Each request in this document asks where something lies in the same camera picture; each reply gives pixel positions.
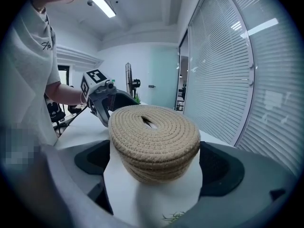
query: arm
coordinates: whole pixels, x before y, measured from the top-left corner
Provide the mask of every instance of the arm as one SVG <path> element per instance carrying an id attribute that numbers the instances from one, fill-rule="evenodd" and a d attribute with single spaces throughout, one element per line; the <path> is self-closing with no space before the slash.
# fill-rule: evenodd
<path id="1" fill-rule="evenodd" d="M 47 85 L 46 94 L 51 100 L 59 104 L 78 105 L 86 102 L 81 90 L 64 85 L 60 81 Z"/>

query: window blinds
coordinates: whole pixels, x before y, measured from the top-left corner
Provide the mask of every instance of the window blinds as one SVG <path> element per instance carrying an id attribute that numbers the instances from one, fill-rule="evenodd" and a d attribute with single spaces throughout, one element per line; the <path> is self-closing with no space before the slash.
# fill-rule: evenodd
<path id="1" fill-rule="evenodd" d="M 235 0 L 250 36 L 254 95 L 237 147 L 270 156 L 296 176 L 304 160 L 301 35 L 277 0 Z"/>
<path id="2" fill-rule="evenodd" d="M 252 50 L 240 36 L 246 31 L 240 19 L 231 1 L 204 0 L 189 25 L 184 114 L 202 131 L 227 143 L 245 124 L 253 90 Z"/>

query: woven rope basket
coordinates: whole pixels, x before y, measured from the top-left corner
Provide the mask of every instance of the woven rope basket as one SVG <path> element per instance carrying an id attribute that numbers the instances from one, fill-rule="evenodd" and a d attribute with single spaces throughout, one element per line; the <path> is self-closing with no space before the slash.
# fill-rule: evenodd
<path id="1" fill-rule="evenodd" d="M 147 126 L 147 121 L 157 129 Z M 200 148 L 197 127 L 176 111 L 158 106 L 132 105 L 114 111 L 109 131 L 125 168 L 147 184 L 181 177 Z"/>

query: green plant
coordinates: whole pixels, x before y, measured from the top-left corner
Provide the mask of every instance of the green plant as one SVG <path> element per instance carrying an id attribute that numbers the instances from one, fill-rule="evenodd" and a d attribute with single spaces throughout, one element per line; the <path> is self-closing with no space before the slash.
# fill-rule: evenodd
<path id="1" fill-rule="evenodd" d="M 135 101 L 136 101 L 138 104 L 141 103 L 141 99 L 139 98 L 139 94 L 138 94 L 138 93 L 135 93 L 134 99 L 135 99 Z"/>
<path id="2" fill-rule="evenodd" d="M 181 213 L 177 213 L 175 212 L 174 214 L 171 215 L 171 217 L 167 218 L 164 215 L 163 216 L 163 220 L 164 221 L 168 221 L 169 223 L 173 223 L 174 221 L 176 221 L 178 218 L 180 218 L 181 216 L 183 216 L 185 214 L 185 212 L 181 212 Z"/>

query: white t-shirt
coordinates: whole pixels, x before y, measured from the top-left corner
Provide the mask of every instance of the white t-shirt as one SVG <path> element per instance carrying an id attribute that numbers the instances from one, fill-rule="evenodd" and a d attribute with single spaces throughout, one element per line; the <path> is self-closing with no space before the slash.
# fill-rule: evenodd
<path id="1" fill-rule="evenodd" d="M 5 126 L 28 129 L 37 135 L 40 144 L 54 145 L 57 136 L 44 92 L 60 77 L 56 37 L 46 12 L 38 13 L 30 2 L 24 5 L 1 45 L 0 66 L 4 69 L 5 91 L 1 96 Z"/>

